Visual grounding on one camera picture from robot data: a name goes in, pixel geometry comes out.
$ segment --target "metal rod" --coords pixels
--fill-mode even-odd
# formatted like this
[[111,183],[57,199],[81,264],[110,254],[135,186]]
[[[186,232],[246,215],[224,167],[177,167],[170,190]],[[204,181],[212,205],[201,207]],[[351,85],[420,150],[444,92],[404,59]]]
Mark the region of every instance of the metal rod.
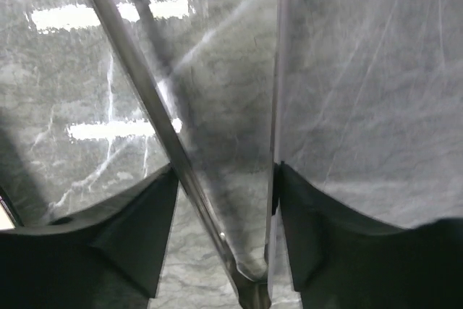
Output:
[[278,0],[277,3],[277,39],[273,74],[273,98],[271,113],[270,154],[271,165],[268,180],[266,258],[268,263],[267,281],[270,298],[272,296],[273,273],[276,257],[276,229],[279,220],[279,208],[275,210],[273,197],[273,173],[275,164],[281,162],[281,118],[284,104],[284,77],[288,65],[289,25],[291,19],[291,0]]
[[156,89],[156,83],[149,70],[148,63],[124,26],[115,1],[91,1],[114,51],[126,69],[141,103],[146,108],[148,118],[156,130],[158,139],[161,141],[171,165],[211,237],[239,297],[238,283],[242,283],[244,281],[242,278],[246,279],[246,277],[238,272],[237,262],[226,241],[226,235],[219,226],[211,202],[203,192],[193,171],[190,159],[170,122],[169,115]]

